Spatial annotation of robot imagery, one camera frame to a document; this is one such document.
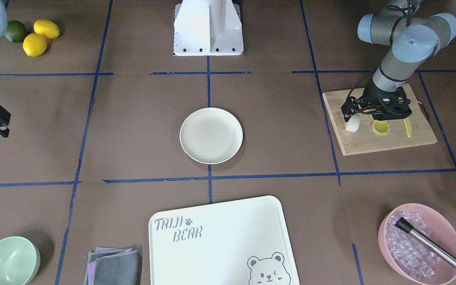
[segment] bear face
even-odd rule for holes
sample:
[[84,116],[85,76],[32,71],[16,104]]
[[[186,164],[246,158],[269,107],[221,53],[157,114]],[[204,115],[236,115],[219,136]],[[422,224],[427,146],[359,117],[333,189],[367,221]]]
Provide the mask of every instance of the bear face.
[[271,258],[259,259],[251,256],[247,260],[251,269],[249,285],[289,285],[291,276],[284,267],[284,255],[272,254]]

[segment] green bowl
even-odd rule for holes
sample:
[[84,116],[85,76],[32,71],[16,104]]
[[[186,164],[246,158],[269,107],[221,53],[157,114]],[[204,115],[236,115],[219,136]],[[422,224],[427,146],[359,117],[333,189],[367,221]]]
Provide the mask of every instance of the green bowl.
[[21,236],[0,240],[0,285],[27,285],[40,267],[40,252]]

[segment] white plate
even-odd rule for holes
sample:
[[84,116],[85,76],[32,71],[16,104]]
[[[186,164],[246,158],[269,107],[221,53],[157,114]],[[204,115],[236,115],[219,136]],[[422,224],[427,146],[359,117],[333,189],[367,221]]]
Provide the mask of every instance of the white plate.
[[242,144],[242,127],[229,112],[220,108],[203,108],[182,123],[180,144],[192,159],[217,164],[232,158]]
[[273,196],[163,211],[148,226],[151,285],[299,285]]

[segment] folded towel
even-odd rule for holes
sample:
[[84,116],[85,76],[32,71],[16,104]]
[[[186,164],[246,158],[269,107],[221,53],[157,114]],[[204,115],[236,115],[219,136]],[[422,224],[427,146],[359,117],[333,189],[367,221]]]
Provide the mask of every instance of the folded towel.
[[87,255],[84,285],[135,285],[138,251],[97,247]]

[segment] white tray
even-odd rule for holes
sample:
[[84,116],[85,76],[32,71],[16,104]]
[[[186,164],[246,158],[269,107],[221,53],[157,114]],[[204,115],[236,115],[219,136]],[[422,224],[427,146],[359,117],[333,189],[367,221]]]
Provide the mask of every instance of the white tray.
[[152,285],[299,284],[273,196],[158,212],[149,220],[149,252]]

